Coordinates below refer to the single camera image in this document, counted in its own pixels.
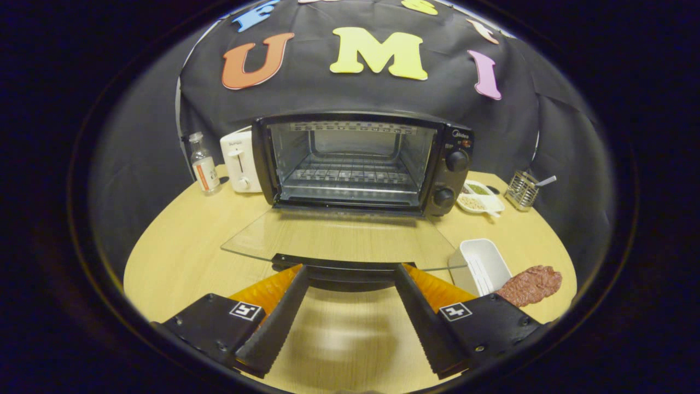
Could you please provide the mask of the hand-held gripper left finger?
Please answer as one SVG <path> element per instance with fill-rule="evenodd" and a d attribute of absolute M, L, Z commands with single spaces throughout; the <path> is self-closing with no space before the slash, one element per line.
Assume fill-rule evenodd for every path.
<path fill-rule="evenodd" d="M 308 269 L 298 264 L 229 298 L 206 294 L 165 322 L 151 325 L 218 364 L 263 378 L 287 339 L 307 289 Z"/>

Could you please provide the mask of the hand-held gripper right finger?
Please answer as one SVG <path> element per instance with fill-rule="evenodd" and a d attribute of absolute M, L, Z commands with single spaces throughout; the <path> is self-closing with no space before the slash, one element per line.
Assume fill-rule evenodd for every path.
<path fill-rule="evenodd" d="M 440 379 L 504 361 L 545 329 L 497 294 L 476 297 L 402 264 L 395 286 L 428 363 Z"/>

